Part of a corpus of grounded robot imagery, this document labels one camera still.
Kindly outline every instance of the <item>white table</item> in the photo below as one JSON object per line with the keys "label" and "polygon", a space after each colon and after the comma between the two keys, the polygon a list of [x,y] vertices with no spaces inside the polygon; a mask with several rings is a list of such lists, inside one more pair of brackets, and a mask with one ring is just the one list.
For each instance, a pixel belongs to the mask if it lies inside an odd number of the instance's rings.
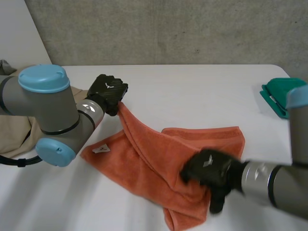
{"label": "white table", "polygon": [[[66,66],[72,86],[87,89],[99,74],[129,84],[123,101],[143,123],[165,127],[239,126],[242,159],[290,163],[287,121],[260,96],[261,84],[288,77],[274,65]],[[105,116],[86,145],[121,130]],[[308,222],[247,201],[237,192],[219,216],[194,231],[307,230]],[[65,168],[46,163],[0,166],[0,231],[167,231],[161,207],[136,197],[79,156]]]}

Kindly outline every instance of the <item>towel label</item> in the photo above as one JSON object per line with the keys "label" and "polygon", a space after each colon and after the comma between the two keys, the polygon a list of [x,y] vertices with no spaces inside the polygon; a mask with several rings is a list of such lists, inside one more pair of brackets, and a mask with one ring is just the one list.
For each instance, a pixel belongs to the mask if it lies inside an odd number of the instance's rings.
{"label": "towel label", "polygon": [[94,153],[107,153],[107,152],[110,152],[110,149],[108,148],[107,144],[103,144],[101,147],[93,149],[92,152],[94,152]]}

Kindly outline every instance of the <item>gray robot arm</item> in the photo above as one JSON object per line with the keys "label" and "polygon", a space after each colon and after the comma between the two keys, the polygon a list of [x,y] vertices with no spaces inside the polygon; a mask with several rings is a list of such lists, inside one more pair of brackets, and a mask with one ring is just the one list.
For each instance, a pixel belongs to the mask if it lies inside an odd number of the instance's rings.
{"label": "gray robot arm", "polygon": [[308,85],[288,94],[287,107],[292,165],[241,163],[226,153],[208,148],[184,164],[180,172],[184,182],[197,180],[210,188],[212,214],[222,211],[225,196],[236,189],[262,205],[308,219]]}
{"label": "gray robot arm", "polygon": [[0,77],[0,115],[34,116],[43,133],[38,156],[49,164],[67,166],[80,151],[104,114],[115,116],[128,85],[100,75],[87,98],[75,104],[65,70],[37,65],[18,77]]}
{"label": "gray robot arm", "polygon": [[308,85],[288,95],[292,165],[249,162],[242,175],[246,197],[308,219]]}

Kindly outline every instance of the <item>gray concrete wall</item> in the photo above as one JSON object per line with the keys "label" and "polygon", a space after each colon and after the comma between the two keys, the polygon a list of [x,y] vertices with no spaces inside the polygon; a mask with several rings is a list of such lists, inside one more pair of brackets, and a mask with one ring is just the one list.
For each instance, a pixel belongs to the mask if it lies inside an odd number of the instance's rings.
{"label": "gray concrete wall", "polygon": [[308,80],[308,0],[26,4],[55,64],[276,64]]}

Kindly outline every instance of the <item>black cable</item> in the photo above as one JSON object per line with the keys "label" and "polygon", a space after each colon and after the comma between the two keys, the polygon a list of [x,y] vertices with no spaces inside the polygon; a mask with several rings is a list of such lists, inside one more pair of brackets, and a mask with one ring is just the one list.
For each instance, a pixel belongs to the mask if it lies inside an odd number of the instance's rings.
{"label": "black cable", "polygon": [[18,159],[18,160],[14,160],[14,159],[7,158],[7,157],[0,155],[0,164],[3,164],[3,165],[25,167],[27,165],[34,165],[41,161],[42,159],[38,155],[30,159]]}

